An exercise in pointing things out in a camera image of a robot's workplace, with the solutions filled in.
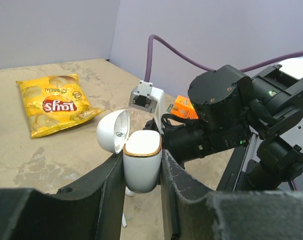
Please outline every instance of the gold rim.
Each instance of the gold rim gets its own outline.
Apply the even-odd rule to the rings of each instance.
[[[150,154],[132,154],[132,153],[130,153],[130,152],[128,152],[127,150],[126,150],[126,145],[124,144],[124,146],[123,146],[123,153],[125,154],[125,155],[127,155],[127,156],[131,156],[131,157],[136,157],[136,158],[147,158],[147,157],[150,157],[150,156],[156,156],[159,152],[160,152],[160,150],[161,150],[161,146],[162,146],[162,137],[161,137],[161,135],[160,135],[160,143],[159,143],[159,147],[157,148],[157,150],[156,151],[154,151],[153,153],[150,153]]]

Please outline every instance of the potato chip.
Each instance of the potato chip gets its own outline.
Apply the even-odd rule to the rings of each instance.
[[[16,82],[21,91],[32,138],[82,124],[104,111],[92,107],[77,74]]]

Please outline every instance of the orange package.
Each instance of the orange package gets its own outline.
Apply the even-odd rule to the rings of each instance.
[[[190,100],[180,95],[176,98],[170,112],[184,119],[198,119]]]
[[[21,91],[32,138],[82,124],[104,111],[92,107],[77,74],[16,82]]]

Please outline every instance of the gray wall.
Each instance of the gray wall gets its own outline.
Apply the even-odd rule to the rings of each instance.
[[[303,0],[121,0],[111,62],[143,79],[152,33],[204,65],[243,68],[303,50]],[[156,42],[156,87],[186,96],[202,72]]]
[[[0,68],[109,58],[120,0],[0,0]]]

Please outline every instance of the white container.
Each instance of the white container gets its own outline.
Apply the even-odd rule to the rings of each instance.
[[[131,134],[127,110],[118,110],[106,115],[97,126],[97,141],[110,153],[123,150],[123,165],[126,185],[136,193],[153,190],[159,179],[162,139],[160,133],[139,130]]]

